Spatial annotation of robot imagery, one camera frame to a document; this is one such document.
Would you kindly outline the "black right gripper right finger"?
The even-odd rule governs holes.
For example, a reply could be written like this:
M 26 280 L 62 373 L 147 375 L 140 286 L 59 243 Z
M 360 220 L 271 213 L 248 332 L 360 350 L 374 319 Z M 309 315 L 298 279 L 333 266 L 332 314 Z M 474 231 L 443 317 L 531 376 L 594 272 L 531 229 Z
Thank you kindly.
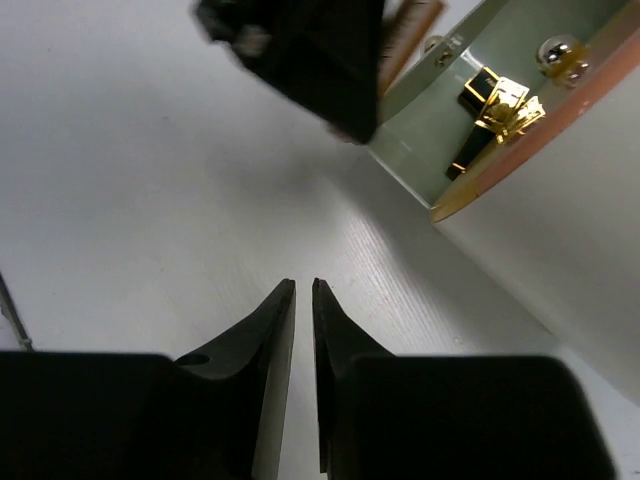
M 344 311 L 328 282 L 312 284 L 320 471 L 330 479 L 388 479 L 397 409 L 383 390 L 394 355 Z

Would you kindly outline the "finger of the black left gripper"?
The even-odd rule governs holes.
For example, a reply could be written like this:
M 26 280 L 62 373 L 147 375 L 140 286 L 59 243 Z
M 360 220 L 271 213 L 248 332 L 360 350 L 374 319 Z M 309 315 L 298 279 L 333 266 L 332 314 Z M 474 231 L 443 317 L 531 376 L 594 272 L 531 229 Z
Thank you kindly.
M 196 24 L 252 74 L 351 140 L 378 128 L 381 1 L 198 1 Z

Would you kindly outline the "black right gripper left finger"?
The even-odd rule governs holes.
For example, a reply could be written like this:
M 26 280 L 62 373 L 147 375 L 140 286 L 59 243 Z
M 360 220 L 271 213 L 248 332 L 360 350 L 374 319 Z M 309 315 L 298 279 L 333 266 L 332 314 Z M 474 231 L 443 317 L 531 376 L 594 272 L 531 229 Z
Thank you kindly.
M 252 313 L 176 360 L 190 478 L 278 477 L 295 309 L 296 285 L 284 279 Z

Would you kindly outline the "black gold lipstick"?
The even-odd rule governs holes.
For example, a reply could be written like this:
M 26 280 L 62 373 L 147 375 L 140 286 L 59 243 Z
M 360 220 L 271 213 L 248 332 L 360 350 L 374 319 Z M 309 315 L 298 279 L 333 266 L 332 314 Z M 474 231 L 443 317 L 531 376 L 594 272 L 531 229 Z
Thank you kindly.
M 467 109 L 474 120 L 478 119 L 498 80 L 499 76 L 495 72 L 483 67 L 465 83 L 463 90 L 458 95 L 458 102 Z M 463 174 L 494 138 L 495 134 L 492 131 L 474 123 L 469 135 L 447 168 L 446 176 L 450 180 L 455 180 Z

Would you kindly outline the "copper black lipstick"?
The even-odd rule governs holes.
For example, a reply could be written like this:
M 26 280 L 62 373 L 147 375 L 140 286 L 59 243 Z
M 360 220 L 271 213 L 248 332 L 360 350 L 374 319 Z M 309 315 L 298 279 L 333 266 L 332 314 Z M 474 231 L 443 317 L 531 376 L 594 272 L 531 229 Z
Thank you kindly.
M 524 135 L 546 115 L 539 98 L 529 97 L 529 91 L 524 85 L 500 77 L 474 123 L 492 131 L 499 144 Z

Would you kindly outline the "cream round drawer organizer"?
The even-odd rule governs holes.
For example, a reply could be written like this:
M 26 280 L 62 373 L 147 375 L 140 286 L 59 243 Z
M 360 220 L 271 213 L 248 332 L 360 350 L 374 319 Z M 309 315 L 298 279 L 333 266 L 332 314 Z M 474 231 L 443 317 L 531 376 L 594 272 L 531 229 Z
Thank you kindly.
M 627 4 L 596 33 L 574 80 L 551 81 L 540 99 L 546 116 L 639 30 L 639 5 Z M 470 173 L 478 179 L 526 135 Z M 639 65 L 539 153 L 434 225 L 616 389 L 638 399 Z

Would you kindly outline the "orange drawer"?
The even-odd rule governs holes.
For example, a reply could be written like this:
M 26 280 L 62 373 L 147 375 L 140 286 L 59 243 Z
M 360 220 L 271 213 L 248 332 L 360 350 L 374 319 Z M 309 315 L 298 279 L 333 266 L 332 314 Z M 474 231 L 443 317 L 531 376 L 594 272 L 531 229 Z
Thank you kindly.
M 639 30 L 636 30 L 558 109 L 548 114 L 539 126 L 479 175 L 474 181 L 475 198 L 482 196 L 539 153 L 630 75 L 638 65 Z

